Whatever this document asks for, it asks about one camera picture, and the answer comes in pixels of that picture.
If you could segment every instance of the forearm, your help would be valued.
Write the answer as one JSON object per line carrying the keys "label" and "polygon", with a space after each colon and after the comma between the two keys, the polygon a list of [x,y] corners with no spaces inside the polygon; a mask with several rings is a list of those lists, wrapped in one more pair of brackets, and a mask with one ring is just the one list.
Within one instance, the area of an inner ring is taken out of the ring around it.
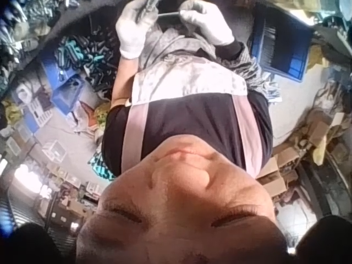
{"label": "forearm", "polygon": [[138,73],[138,59],[121,58],[112,90],[111,107],[121,105],[132,96],[134,76]]}
{"label": "forearm", "polygon": [[257,91],[267,98],[267,90],[261,76],[261,68],[249,54],[248,48],[240,42],[225,47],[217,47],[216,53],[219,62],[226,68],[243,77],[248,90]]}

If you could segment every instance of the person's right hand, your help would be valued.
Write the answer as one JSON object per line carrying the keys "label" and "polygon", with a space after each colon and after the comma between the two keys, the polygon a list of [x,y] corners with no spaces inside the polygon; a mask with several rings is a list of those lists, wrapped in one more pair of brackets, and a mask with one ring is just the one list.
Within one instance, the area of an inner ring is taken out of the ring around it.
{"label": "person's right hand", "polygon": [[235,40],[232,30],[215,4],[187,0],[180,6],[180,17],[185,23],[199,26],[204,37],[215,46],[225,46]]}

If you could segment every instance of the person's left hand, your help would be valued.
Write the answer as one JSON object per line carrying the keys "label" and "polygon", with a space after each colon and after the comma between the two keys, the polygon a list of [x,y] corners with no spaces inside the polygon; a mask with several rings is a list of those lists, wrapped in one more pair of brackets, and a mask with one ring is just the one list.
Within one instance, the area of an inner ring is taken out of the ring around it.
{"label": "person's left hand", "polygon": [[144,49],[146,35],[158,19],[158,9],[147,12],[139,21],[139,14],[147,0],[134,0],[126,5],[116,23],[116,32],[125,59],[135,59]]}

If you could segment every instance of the white glove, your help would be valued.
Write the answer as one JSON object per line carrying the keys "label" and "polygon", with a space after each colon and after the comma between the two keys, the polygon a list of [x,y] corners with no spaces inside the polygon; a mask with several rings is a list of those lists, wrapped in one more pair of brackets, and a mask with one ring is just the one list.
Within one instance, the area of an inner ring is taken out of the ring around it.
{"label": "white glove", "polygon": [[202,0],[187,0],[180,6],[183,22],[199,26],[210,44],[225,46],[235,41],[232,30],[219,8]]}
{"label": "white glove", "polygon": [[116,23],[116,32],[121,46],[120,52],[126,59],[138,58],[144,49],[146,35],[158,19],[158,10],[146,13],[138,21],[147,0],[134,0],[126,5]]}

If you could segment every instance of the apron strap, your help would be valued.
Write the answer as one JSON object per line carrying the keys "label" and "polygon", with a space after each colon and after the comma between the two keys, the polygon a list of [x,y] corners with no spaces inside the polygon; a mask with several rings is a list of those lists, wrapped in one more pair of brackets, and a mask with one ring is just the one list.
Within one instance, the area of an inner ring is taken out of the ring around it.
{"label": "apron strap", "polygon": [[144,131],[147,123],[149,104],[131,106],[127,118],[122,146],[121,172],[124,173],[141,161]]}
{"label": "apron strap", "polygon": [[232,96],[243,145],[246,171],[256,178],[262,167],[262,142],[247,96]]}

